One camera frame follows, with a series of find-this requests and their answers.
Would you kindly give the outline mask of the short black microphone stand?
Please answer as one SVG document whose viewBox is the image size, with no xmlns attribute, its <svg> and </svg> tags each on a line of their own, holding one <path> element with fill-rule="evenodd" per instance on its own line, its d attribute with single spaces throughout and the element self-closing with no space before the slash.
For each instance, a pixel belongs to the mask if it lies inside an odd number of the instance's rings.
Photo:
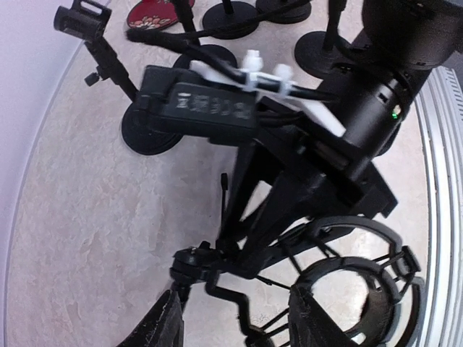
<svg viewBox="0 0 463 347">
<path fill-rule="evenodd" d="M 243 25 L 245 20 L 250 20 L 257 15 L 258 11 L 252 4 L 243 1 L 222 1 L 205 12 L 202 26 L 204 30 L 207 30 L 238 24 L 239 27 L 236 30 L 226 30 L 224 33 L 212 35 L 213 38 L 221 40 L 234 40 L 243 38 L 258 28 L 258 22 Z"/>
</svg>

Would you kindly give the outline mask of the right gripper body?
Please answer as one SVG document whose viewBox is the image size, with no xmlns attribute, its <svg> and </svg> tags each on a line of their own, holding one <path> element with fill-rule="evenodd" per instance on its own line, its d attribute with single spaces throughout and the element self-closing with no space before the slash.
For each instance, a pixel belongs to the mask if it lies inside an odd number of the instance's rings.
<svg viewBox="0 0 463 347">
<path fill-rule="evenodd" d="M 300 181 L 323 174 L 336 185 L 337 208 L 318 217 L 364 215 L 372 218 L 377 214 L 386 217 L 397 205 L 385 179 L 360 148 L 307 117 L 283 127 L 261 127 L 254 138 L 240 147 L 256 139 L 281 140 L 279 174 L 291 174 Z"/>
</svg>

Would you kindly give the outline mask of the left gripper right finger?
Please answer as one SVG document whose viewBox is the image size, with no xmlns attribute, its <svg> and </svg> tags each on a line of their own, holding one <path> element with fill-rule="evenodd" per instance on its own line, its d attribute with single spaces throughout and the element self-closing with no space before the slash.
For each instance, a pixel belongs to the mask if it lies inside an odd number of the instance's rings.
<svg viewBox="0 0 463 347">
<path fill-rule="evenodd" d="M 301 284 L 294 284 L 289 295 L 290 346 L 356 346 Z"/>
</svg>

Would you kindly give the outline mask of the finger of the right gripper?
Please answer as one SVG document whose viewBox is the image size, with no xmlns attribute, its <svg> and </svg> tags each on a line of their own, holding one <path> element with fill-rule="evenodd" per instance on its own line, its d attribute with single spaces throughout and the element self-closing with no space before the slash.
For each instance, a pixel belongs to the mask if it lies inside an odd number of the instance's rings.
<svg viewBox="0 0 463 347">
<path fill-rule="evenodd" d="M 258 235 L 252 232 L 254 223 L 258 221 L 261 207 L 249 218 L 246 224 L 241 217 L 254 189 L 259 181 L 274 182 L 282 168 L 278 156 L 281 153 L 281 140 L 256 139 L 250 144 L 239 147 L 231 181 L 231 191 L 225 209 L 224 219 L 216 240 L 218 246 L 233 241 L 240 241 L 247 235 L 256 241 Z"/>
<path fill-rule="evenodd" d="M 257 275 L 271 242 L 297 219 L 333 212 L 338 205 L 336 194 L 336 185 L 323 174 L 316 173 L 306 181 L 279 174 L 257 214 L 238 224 L 238 235 L 247 238 L 238 254 L 238 274 L 243 278 Z"/>
</svg>

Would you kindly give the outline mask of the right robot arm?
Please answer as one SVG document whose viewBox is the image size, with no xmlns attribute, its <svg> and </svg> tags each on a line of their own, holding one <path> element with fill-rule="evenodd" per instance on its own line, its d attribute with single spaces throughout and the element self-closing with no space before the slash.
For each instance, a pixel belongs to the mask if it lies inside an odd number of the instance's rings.
<svg viewBox="0 0 463 347">
<path fill-rule="evenodd" d="M 189 69 L 149 66 L 129 111 L 149 129 L 205 137 L 239 149 L 213 251 L 220 270 L 252 278 L 314 246 L 300 218 L 325 241 L 360 216 L 388 215 L 397 201 L 373 159 L 394 141 L 431 71 L 462 49 L 460 1 L 365 1 L 352 44 L 316 90 L 289 77 L 232 67 L 187 34 L 130 29 L 132 42 L 185 53 Z"/>
</svg>

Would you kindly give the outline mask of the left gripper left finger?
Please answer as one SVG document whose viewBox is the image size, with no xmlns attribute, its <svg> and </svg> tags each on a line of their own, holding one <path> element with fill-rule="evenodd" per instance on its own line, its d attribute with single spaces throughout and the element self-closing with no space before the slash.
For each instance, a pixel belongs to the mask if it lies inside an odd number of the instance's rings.
<svg viewBox="0 0 463 347">
<path fill-rule="evenodd" d="M 182 347 L 184 321 L 176 291 L 166 290 L 119 347 Z"/>
</svg>

